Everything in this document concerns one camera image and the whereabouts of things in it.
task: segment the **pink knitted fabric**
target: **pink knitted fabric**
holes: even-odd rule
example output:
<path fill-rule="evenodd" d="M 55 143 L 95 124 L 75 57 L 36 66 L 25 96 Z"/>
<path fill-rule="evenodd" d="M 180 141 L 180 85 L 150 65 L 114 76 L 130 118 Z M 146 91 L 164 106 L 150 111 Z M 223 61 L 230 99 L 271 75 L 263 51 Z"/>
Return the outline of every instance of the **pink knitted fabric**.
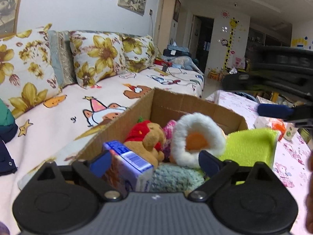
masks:
<path fill-rule="evenodd" d="M 169 157 L 171 155 L 171 141 L 173 137 L 173 129 L 177 122 L 175 120 L 170 120 L 167 125 L 163 128 L 165 133 L 166 142 L 164 144 L 163 153 L 164 153 L 164 162 L 169 162 Z"/>

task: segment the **white bottle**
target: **white bottle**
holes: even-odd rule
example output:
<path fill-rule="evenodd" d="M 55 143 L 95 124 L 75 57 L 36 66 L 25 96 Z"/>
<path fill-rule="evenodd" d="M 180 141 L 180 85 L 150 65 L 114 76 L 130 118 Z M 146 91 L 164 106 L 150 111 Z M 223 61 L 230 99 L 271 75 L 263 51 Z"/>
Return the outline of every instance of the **white bottle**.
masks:
<path fill-rule="evenodd" d="M 293 123 L 287 123 L 284 138 L 288 141 L 291 141 L 292 137 L 295 135 L 297 131 L 298 131 L 298 128 L 296 128 Z"/>

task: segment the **floor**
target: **floor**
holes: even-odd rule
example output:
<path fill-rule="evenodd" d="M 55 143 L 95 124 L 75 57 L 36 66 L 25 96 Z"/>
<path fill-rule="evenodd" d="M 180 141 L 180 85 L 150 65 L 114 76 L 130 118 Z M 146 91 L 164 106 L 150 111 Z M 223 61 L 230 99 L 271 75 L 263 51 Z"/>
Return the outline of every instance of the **floor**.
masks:
<path fill-rule="evenodd" d="M 214 93 L 216 90 L 220 90 L 221 88 L 221 82 L 204 77 L 204 90 L 202 92 L 202 99 L 207 98 L 209 95 Z"/>

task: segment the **barcode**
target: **barcode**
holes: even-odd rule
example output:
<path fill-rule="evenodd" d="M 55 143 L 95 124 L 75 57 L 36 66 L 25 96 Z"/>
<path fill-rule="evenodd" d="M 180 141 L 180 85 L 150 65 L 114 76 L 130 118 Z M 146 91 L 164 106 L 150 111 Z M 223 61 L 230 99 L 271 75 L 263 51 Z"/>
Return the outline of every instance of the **barcode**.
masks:
<path fill-rule="evenodd" d="M 123 157 L 128 163 L 130 163 L 139 171 L 143 171 L 146 168 L 151 167 L 150 163 L 148 163 L 146 160 L 144 160 L 132 151 L 121 154 L 121 157 Z"/>

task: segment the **orange package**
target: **orange package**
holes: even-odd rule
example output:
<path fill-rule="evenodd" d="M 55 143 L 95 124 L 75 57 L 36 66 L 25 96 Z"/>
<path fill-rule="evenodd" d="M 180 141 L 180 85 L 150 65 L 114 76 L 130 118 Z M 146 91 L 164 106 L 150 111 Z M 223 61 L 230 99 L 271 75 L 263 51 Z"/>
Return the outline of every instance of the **orange package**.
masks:
<path fill-rule="evenodd" d="M 278 138 L 278 140 L 281 141 L 286 132 L 286 126 L 281 119 L 272 118 L 271 120 L 272 120 L 272 129 L 281 132 L 281 135 Z"/>

